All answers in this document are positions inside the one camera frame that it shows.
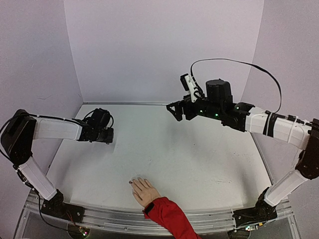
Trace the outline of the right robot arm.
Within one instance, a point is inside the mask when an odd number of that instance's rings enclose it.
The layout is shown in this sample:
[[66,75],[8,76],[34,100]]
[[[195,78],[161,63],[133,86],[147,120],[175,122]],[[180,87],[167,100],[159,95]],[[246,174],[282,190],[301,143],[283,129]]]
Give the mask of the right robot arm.
[[259,133],[292,144],[301,150],[295,168],[267,189],[261,202],[271,207],[308,180],[319,176],[319,121],[301,120],[263,110],[248,103],[233,103],[230,83],[221,79],[206,82],[206,94],[189,75],[181,82],[187,95],[166,109],[177,121],[196,116],[219,120],[223,126],[241,132]]

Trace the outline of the red jacket sleeve forearm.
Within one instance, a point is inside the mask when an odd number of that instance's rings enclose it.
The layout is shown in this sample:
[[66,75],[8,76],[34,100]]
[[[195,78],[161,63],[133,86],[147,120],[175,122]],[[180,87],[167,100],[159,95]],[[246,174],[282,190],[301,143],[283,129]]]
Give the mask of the red jacket sleeve forearm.
[[200,239],[182,209],[167,197],[160,197],[143,210],[146,219],[167,229],[175,239]]

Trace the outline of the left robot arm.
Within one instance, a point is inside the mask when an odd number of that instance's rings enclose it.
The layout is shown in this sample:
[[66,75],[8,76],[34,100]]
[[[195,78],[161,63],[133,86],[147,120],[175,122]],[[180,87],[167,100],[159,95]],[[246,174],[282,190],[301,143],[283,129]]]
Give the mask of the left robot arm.
[[40,169],[32,153],[38,139],[62,139],[110,144],[114,139],[114,117],[108,110],[96,108],[83,119],[34,115],[17,110],[0,129],[1,154],[8,159],[23,184],[49,201],[47,208],[61,218],[67,206],[56,196],[58,190]]

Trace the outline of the mannequin hand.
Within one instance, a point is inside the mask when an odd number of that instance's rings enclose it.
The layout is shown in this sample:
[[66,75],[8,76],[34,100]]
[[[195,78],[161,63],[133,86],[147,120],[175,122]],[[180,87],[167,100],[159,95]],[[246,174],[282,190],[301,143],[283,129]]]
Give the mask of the mannequin hand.
[[130,180],[129,184],[132,187],[133,197],[144,208],[161,197],[158,190],[147,179],[139,177]]

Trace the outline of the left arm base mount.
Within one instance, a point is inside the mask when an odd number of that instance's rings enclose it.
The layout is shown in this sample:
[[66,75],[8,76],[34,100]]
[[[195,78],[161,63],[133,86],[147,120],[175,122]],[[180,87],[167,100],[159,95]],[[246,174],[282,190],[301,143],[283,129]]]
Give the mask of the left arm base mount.
[[40,208],[41,213],[74,223],[82,222],[85,212],[84,207],[65,203],[63,194],[59,190],[56,191],[57,193],[52,199],[44,199]]

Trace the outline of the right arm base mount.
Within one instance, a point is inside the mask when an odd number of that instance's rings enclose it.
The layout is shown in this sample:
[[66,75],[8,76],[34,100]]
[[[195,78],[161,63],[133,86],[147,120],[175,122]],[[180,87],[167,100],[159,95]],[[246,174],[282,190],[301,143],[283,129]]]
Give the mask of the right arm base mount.
[[265,223],[277,218],[276,206],[270,206],[265,202],[266,188],[259,196],[254,207],[235,210],[232,217],[235,219],[236,228],[252,224]]

